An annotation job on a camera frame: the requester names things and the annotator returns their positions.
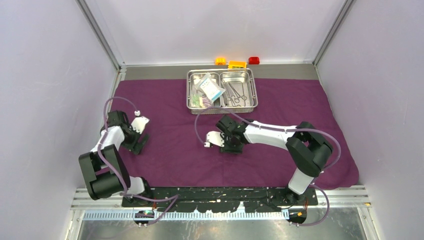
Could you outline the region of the white sterile pouch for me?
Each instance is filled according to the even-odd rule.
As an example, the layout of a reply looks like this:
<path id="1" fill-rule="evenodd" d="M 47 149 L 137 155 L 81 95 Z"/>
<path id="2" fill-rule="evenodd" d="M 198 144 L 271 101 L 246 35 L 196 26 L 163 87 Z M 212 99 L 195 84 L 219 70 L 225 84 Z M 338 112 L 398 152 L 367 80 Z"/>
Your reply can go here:
<path id="1" fill-rule="evenodd" d="M 196 91 L 200 91 L 212 103 L 219 99 L 226 90 L 221 87 L 220 77 L 217 73 L 202 73 L 200 78 L 193 81 Z"/>

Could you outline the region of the orange yellow toy block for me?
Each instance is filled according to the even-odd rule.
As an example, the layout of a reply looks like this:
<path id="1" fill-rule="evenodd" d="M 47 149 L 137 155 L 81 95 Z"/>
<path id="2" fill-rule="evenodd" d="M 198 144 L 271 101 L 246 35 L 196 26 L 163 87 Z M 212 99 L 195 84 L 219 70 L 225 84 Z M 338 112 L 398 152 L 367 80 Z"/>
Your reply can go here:
<path id="1" fill-rule="evenodd" d="M 245 61 L 230 60 L 228 62 L 228 69 L 246 69 L 246 68 L 247 68 L 247 62 Z"/>

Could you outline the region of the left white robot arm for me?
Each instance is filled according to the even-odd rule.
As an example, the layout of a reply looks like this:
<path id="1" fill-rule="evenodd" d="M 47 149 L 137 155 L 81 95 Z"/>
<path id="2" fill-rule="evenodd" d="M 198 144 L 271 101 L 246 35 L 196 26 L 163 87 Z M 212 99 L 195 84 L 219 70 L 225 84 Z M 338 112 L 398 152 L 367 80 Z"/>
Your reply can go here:
<path id="1" fill-rule="evenodd" d="M 138 110 L 132 121 L 124 111 L 107 114 L 106 126 L 100 129 L 98 142 L 78 158 L 88 194 L 93 200 L 120 193 L 128 199 L 134 197 L 141 207 L 148 207 L 153 202 L 153 192 L 147 180 L 131 176 L 119 154 L 120 148 L 134 155 L 141 153 L 149 139 L 149 135 L 143 133 L 149 121 Z"/>

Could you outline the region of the purple cloth wrap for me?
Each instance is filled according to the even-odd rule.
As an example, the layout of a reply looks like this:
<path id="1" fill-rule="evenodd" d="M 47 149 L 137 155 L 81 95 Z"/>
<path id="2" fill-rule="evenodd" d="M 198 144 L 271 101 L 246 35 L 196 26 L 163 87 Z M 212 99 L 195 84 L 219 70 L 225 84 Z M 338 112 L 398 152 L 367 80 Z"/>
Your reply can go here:
<path id="1" fill-rule="evenodd" d="M 302 122 L 327 133 L 331 157 L 316 184 L 323 189 L 351 187 L 359 170 L 344 134 L 333 116 L 318 80 L 259 78 L 258 106 L 240 119 L 235 129 L 222 114 L 192 114 L 187 106 L 187 80 L 125 80 L 115 92 L 112 110 L 133 120 L 135 109 L 149 119 L 149 136 L 139 154 L 120 148 L 131 176 L 143 177 L 152 187 L 285 187 L 297 166 L 285 145 L 248 143 L 241 135 L 244 120 L 278 126 Z"/>

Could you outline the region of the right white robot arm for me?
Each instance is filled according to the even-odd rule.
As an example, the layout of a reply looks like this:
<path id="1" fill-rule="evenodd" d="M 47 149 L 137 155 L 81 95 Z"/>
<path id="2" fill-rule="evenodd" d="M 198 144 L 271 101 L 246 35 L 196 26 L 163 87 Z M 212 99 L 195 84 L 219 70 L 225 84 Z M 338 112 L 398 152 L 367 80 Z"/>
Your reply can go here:
<path id="1" fill-rule="evenodd" d="M 324 171 L 334 148 L 315 127 L 306 121 L 299 125 L 279 126 L 256 120 L 235 121 L 224 115 L 216 124 L 221 153 L 240 154 L 245 145 L 262 144 L 288 151 L 296 169 L 283 190 L 283 198 L 290 205 L 299 205 L 305 191 Z"/>

